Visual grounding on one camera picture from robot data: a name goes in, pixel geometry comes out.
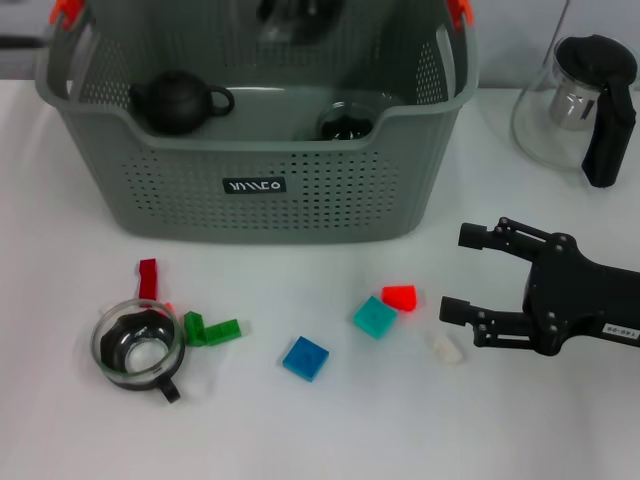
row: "orange basket clip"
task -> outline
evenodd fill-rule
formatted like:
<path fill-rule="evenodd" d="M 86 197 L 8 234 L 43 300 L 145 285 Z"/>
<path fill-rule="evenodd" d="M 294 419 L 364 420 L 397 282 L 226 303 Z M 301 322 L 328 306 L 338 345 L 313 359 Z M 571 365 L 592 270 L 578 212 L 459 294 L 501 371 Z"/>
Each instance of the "orange basket clip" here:
<path fill-rule="evenodd" d="M 475 21 L 473 17 L 473 8 L 471 7 L 471 0 L 447 0 L 449 4 L 449 11 L 451 12 L 451 18 L 453 19 L 453 26 L 456 30 L 462 28 L 462 14 L 467 17 L 467 24 L 473 25 Z"/>
<path fill-rule="evenodd" d="M 62 28 L 68 32 L 75 26 L 76 20 L 80 17 L 84 7 L 85 0 L 56 0 L 56 4 L 53 7 L 53 10 L 51 10 L 51 15 L 49 16 L 49 23 L 51 25 L 55 25 L 58 21 L 58 17 L 63 15 L 64 20 L 62 22 Z"/>

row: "teapot lid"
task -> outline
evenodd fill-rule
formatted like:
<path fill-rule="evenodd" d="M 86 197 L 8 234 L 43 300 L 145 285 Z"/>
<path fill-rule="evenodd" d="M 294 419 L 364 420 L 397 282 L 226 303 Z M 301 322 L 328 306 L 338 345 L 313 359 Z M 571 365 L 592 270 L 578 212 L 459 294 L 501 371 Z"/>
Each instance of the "teapot lid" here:
<path fill-rule="evenodd" d="M 195 75 L 180 70 L 163 73 L 151 84 L 150 94 L 157 100 L 181 102 L 198 96 L 207 86 Z"/>
<path fill-rule="evenodd" d="M 631 85 L 638 73 L 633 53 L 616 40 L 602 35 L 569 37 L 558 43 L 556 60 L 573 79 L 596 88 L 618 78 Z"/>

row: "glass cup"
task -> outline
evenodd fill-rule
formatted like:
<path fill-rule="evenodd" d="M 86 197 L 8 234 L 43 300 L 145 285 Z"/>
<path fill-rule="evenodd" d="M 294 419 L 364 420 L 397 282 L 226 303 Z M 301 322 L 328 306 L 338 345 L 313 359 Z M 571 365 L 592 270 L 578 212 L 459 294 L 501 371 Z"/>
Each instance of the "glass cup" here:
<path fill-rule="evenodd" d="M 184 352 L 178 319 L 152 300 L 116 305 L 100 319 L 91 336 L 91 355 L 109 380 L 127 390 L 158 388 L 170 403 L 180 398 L 171 378 Z"/>

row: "green l-shaped block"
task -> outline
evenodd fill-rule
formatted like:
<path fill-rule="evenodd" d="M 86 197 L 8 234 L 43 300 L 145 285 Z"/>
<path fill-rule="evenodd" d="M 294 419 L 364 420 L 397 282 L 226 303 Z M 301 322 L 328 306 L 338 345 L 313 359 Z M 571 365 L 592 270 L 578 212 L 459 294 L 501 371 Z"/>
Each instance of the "green l-shaped block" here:
<path fill-rule="evenodd" d="M 219 323 L 213 327 L 208 327 L 204 330 L 205 340 L 207 345 L 212 347 L 220 343 L 228 342 L 234 338 L 242 336 L 240 332 L 240 325 L 237 320 L 229 320 L 228 322 Z"/>

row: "green block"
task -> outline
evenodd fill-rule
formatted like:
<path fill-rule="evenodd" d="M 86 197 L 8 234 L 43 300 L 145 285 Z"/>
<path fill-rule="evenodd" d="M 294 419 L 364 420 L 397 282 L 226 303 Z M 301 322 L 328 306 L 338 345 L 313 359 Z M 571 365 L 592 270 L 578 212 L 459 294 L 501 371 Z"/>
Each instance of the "green block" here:
<path fill-rule="evenodd" d="M 202 315 L 189 312 L 184 316 L 184 329 L 187 331 L 187 345 L 203 347 L 207 344 L 205 339 L 204 321 Z"/>
<path fill-rule="evenodd" d="M 228 322 L 219 323 L 213 327 L 206 328 L 204 335 L 207 345 L 212 347 L 213 345 L 218 345 L 219 343 L 228 342 L 234 338 L 241 337 L 242 332 L 240 332 L 240 325 L 238 325 L 237 320 L 229 320 Z"/>

